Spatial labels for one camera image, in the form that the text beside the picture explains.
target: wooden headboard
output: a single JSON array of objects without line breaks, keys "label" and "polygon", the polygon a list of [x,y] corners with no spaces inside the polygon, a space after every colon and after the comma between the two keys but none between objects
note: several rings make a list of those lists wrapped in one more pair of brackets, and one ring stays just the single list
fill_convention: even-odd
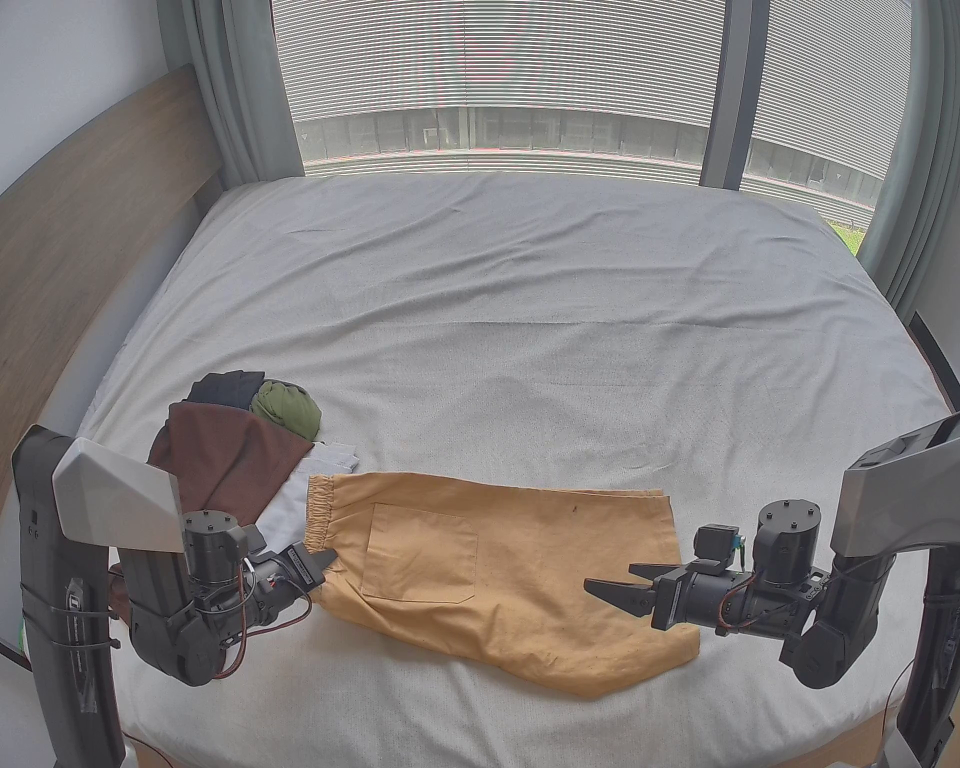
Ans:
[{"label": "wooden headboard", "polygon": [[0,502],[90,322],[221,159],[193,67],[103,112],[0,195]]}]

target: folded pants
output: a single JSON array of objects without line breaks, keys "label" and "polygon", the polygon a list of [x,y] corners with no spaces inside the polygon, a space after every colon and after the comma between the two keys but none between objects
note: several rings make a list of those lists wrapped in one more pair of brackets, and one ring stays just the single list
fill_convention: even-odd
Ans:
[{"label": "folded pants", "polygon": [[668,632],[593,597],[584,578],[678,563],[659,491],[548,491],[414,473],[314,475],[306,546],[337,550],[315,599],[347,621],[534,683],[595,697],[686,663]]}]

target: bed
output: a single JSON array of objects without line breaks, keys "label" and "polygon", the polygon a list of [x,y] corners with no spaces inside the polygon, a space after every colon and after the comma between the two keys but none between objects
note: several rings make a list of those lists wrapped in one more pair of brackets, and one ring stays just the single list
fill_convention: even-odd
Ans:
[{"label": "bed", "polygon": [[[306,387],[320,437],[355,444],[358,471],[663,488],[685,558],[699,525],[749,534],[789,496],[821,505],[828,564],[843,469],[948,412],[812,209],[587,177],[227,192],[80,434],[144,459],[168,404],[233,368]],[[585,701],[320,611],[252,641],[218,684],[186,688],[128,642],[114,677],[125,728],[196,768],[767,766],[876,720],[913,655],[924,572],[925,555],[898,559],[875,640],[820,691],[777,662],[776,642],[704,631],[693,662]]]}]

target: gray curtain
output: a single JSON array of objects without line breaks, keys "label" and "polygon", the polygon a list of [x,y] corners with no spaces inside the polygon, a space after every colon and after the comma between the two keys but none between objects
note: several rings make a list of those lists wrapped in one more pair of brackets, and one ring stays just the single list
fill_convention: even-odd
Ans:
[{"label": "gray curtain", "polygon": [[156,0],[171,69],[192,63],[229,189],[303,176],[268,0]]},{"label": "gray curtain", "polygon": [[960,178],[960,9],[915,0],[906,109],[859,259],[909,322],[917,291],[957,199]]}]

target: patch pocket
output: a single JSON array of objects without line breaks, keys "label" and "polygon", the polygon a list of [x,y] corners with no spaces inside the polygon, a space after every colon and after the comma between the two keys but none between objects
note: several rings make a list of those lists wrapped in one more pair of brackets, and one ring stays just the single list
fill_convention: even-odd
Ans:
[{"label": "patch pocket", "polygon": [[473,596],[477,534],[465,517],[373,505],[360,592],[410,603],[462,603]]}]

